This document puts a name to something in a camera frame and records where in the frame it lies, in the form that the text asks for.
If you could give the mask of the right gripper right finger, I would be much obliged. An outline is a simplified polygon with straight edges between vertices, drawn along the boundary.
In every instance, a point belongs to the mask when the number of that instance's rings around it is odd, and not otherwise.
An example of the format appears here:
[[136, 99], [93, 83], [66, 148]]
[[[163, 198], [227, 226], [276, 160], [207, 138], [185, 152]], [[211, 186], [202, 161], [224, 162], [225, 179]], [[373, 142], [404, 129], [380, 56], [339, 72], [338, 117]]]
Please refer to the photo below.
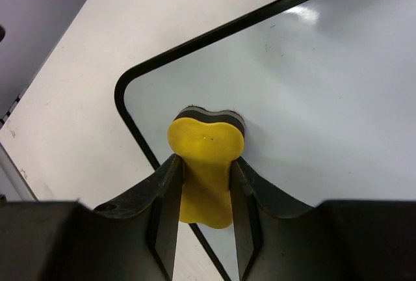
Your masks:
[[260, 214], [289, 219], [313, 207], [260, 176], [242, 157], [231, 163], [229, 190], [239, 278], [246, 280], [264, 245]]

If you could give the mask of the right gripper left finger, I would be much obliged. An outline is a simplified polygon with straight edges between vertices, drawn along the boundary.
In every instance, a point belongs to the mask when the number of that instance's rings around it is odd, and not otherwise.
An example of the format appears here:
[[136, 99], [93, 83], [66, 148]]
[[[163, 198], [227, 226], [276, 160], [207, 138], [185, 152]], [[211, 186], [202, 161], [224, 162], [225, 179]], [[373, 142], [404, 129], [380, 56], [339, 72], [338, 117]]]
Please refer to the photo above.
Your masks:
[[153, 174], [94, 208], [105, 217], [109, 276], [172, 280], [182, 193], [182, 160], [171, 155]]

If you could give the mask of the yellow bone-shaped eraser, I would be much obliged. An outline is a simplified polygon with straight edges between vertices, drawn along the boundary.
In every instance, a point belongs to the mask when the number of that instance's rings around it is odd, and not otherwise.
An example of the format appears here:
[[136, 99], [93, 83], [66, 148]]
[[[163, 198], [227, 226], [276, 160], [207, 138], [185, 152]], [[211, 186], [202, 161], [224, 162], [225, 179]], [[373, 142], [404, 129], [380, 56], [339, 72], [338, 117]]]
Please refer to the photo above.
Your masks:
[[167, 131], [172, 151], [183, 160], [179, 220], [223, 229], [233, 222], [229, 172], [244, 149], [245, 123], [230, 110], [188, 106]]

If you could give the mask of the black framed whiteboard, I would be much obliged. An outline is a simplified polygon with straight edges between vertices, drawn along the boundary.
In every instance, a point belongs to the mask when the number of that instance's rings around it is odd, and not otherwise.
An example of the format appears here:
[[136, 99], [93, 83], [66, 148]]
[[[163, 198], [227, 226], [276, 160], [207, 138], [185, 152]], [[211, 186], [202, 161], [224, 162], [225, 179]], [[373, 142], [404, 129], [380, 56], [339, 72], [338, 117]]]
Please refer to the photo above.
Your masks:
[[230, 109], [243, 158], [306, 204], [415, 199], [415, 0], [278, 0], [132, 67], [114, 99], [153, 167], [180, 110]]

